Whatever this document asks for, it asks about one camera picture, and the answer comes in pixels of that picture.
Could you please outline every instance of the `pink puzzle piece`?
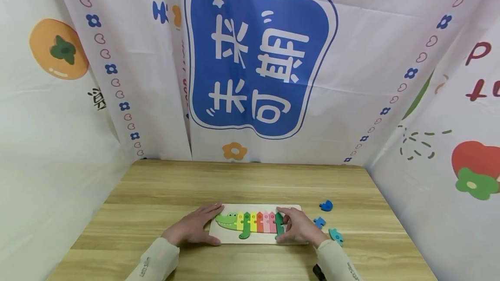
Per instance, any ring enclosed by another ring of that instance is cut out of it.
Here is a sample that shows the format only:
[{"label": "pink puzzle piece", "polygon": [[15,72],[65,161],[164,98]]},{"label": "pink puzzle piece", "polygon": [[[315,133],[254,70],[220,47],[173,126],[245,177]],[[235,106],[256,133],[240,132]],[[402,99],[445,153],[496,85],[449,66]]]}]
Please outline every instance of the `pink puzzle piece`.
[{"label": "pink puzzle piece", "polygon": [[264,225],[264,232],[269,233],[270,226],[269,226],[269,213],[268,212],[264,212],[264,220],[262,222]]},{"label": "pink puzzle piece", "polygon": [[276,233],[276,224],[274,224],[274,221],[276,220],[276,215],[274,212],[269,213],[269,232],[272,234]]}]

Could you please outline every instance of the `red apple print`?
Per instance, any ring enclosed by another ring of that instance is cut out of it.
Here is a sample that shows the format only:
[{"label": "red apple print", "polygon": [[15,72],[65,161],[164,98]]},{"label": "red apple print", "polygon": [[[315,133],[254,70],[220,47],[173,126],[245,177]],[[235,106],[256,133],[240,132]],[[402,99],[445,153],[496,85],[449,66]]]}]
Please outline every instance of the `red apple print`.
[{"label": "red apple print", "polygon": [[477,141],[460,143],[453,150],[451,165],[457,176],[460,169],[468,167],[474,173],[497,179],[500,176],[500,147],[484,146]]}]

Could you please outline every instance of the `hand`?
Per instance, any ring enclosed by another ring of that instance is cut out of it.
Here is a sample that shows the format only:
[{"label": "hand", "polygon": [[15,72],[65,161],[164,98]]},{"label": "hand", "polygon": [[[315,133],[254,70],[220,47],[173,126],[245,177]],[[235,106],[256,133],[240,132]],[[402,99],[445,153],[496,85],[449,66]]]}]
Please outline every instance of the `hand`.
[{"label": "hand", "polygon": [[163,232],[161,237],[167,239],[170,244],[176,247],[183,242],[205,242],[210,245],[220,245],[220,240],[215,236],[208,235],[203,230],[203,227],[223,209],[224,205],[221,203],[202,206],[170,226]]},{"label": "hand", "polygon": [[296,208],[277,208],[284,213],[283,223],[286,224],[286,232],[276,238],[278,243],[287,241],[309,242],[318,248],[321,242],[328,237],[305,215],[303,211]]}]

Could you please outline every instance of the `rainbow puzzle pieces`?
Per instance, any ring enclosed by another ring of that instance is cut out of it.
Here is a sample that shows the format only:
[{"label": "rainbow puzzle pieces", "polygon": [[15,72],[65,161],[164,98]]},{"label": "rainbow puzzle pieces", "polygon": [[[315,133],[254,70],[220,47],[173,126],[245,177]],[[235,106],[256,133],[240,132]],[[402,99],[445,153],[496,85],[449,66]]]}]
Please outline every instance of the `rainbow puzzle pieces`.
[{"label": "rainbow puzzle pieces", "polygon": [[215,220],[222,228],[241,231],[240,239],[247,239],[251,232],[284,234],[283,216],[279,212],[234,212],[217,215]]}]

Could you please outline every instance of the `yellow puzzle piece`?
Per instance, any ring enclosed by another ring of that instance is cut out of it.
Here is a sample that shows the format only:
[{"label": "yellow puzzle piece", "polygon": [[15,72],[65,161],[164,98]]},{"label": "yellow puzzle piece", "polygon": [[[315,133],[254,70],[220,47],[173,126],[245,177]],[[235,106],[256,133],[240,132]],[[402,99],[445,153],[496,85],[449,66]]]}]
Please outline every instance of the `yellow puzzle piece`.
[{"label": "yellow puzzle piece", "polygon": [[236,218],[236,230],[243,231],[243,213],[239,212]]},{"label": "yellow puzzle piece", "polygon": [[250,214],[250,232],[257,232],[257,213]]}]

